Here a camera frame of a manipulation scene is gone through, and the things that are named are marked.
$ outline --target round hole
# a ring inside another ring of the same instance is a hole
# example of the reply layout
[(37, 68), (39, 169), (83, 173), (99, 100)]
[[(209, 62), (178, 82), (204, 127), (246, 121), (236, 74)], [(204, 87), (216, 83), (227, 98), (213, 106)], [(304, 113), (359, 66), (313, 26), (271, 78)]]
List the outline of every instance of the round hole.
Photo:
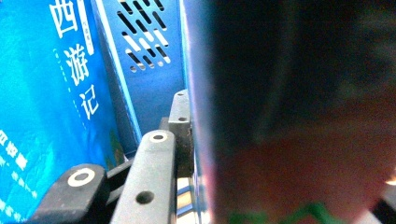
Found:
[(81, 187), (90, 183), (94, 178), (95, 171), (90, 168), (83, 168), (70, 175), (70, 177), (67, 179), (67, 184), (74, 188)]
[(155, 135), (153, 138), (156, 139), (156, 140), (161, 140), (161, 139), (163, 139), (163, 136), (162, 135)]
[(164, 142), (167, 138), (168, 136), (166, 135), (166, 133), (156, 132), (149, 138), (149, 140), (153, 143), (161, 143)]
[(76, 180), (84, 180), (87, 177), (88, 177), (88, 174), (79, 174), (79, 175), (76, 175), (75, 179)]
[(151, 203), (154, 200), (154, 193), (151, 191), (142, 191), (136, 196), (136, 201), (140, 204)]

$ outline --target screw hole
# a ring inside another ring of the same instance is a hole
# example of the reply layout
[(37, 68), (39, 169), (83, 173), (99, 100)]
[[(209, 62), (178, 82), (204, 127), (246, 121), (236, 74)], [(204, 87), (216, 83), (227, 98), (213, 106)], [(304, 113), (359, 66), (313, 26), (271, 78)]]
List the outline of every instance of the screw hole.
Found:
[(163, 139), (163, 136), (162, 135), (155, 135), (153, 138), (156, 139), (156, 140), (161, 140), (161, 139)]
[(76, 175), (76, 180), (84, 180), (84, 179), (86, 179), (88, 177), (88, 174), (79, 174), (79, 175)]
[(151, 191), (142, 191), (136, 196), (136, 201), (140, 204), (151, 203), (154, 200), (154, 193)]

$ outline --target white chinese characters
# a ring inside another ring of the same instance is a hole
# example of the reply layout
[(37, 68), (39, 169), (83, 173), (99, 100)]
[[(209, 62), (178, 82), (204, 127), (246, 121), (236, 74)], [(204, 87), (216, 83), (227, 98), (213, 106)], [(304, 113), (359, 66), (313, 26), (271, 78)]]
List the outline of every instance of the white chinese characters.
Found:
[(8, 145), (6, 147), (6, 152), (10, 157), (14, 158), (18, 153), (18, 149), (15, 147), (15, 145), (12, 142), (8, 142)]
[(18, 184), (19, 184), (21, 187), (24, 187), (24, 181), (23, 181), (22, 178), (20, 178), (20, 180), (18, 180)]
[(15, 171), (12, 172), (11, 177), (12, 177), (12, 179), (15, 180), (15, 181), (18, 180), (18, 174), (17, 174)]
[(4, 165), (6, 165), (6, 161), (0, 156), (0, 167), (3, 167)]
[(4, 133), (3, 130), (0, 130), (0, 144), (4, 146), (4, 143), (8, 140), (7, 135)]
[(26, 221), (26, 218), (22, 218), (21, 214), (17, 213), (14, 208), (12, 208), (9, 204), (4, 202), (3, 200), (0, 199), (0, 212), (5, 213), (6, 216), (8, 217), (13, 217), (15, 221), (17, 222), (23, 222)]
[(49, 5), (49, 9), (60, 38), (64, 36), (65, 32), (78, 29), (73, 2), (66, 3), (66, 0), (55, 0), (55, 6)]
[(66, 62), (72, 71), (71, 77), (75, 85), (78, 86), (80, 81), (83, 81), (85, 77), (90, 75), (87, 68), (88, 60), (85, 59), (84, 47), (80, 44), (77, 44), (75, 49), (69, 48), (69, 50), (70, 51), (65, 50), (64, 54), (69, 58)]
[(95, 100), (94, 86), (91, 85), (91, 87), (87, 91), (85, 91), (84, 94), (80, 94), (79, 97), (81, 97), (82, 99), (81, 106), (83, 106), (85, 109), (87, 119), (91, 119), (91, 115), (93, 115), (99, 107), (99, 104)]
[(27, 160), (24, 158), (24, 156), (20, 153), (17, 157), (17, 159), (15, 160), (15, 162), (17, 163), (17, 165), (21, 168), (21, 170), (24, 170), (24, 168), (26, 167), (26, 163)]

